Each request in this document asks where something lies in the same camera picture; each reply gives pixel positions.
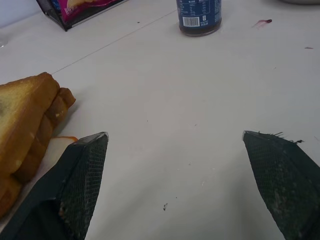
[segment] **bread slice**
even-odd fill
[[[0,176],[21,166],[59,88],[46,72],[0,85]]]
[[[78,139],[73,136],[52,138],[48,144],[47,151],[45,152],[36,176],[22,188],[22,191],[21,184],[14,177],[10,176],[0,178],[0,233],[37,181],[58,162],[67,146],[77,140]]]
[[[21,183],[29,182],[44,157],[53,130],[61,123],[76,99],[68,88],[60,88],[49,109],[43,115],[31,148],[20,168],[13,174]]]
[[[0,177],[0,219],[14,205],[21,187],[21,183],[12,176]]]

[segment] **pink package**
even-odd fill
[[[73,20],[79,13],[90,7],[101,7],[116,0],[58,0],[64,22]]]

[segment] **sandwich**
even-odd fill
[[[0,85],[0,218],[37,173],[54,129],[75,101],[46,72]]]

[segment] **black wire rack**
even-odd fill
[[[110,2],[110,4],[106,6],[95,6],[95,7],[89,7],[83,12],[79,13],[73,20],[65,22],[62,19],[62,15],[60,11],[58,11],[51,0],[36,0],[39,4],[42,12],[47,15],[50,19],[55,21],[59,26],[61,26],[66,32],[71,29],[72,27],[83,23],[84,21],[87,21],[111,8],[116,7],[119,4],[122,4],[128,0],[116,0],[113,2]]]

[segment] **blue can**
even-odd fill
[[[221,25],[221,0],[176,0],[180,30],[188,36],[214,33]]]

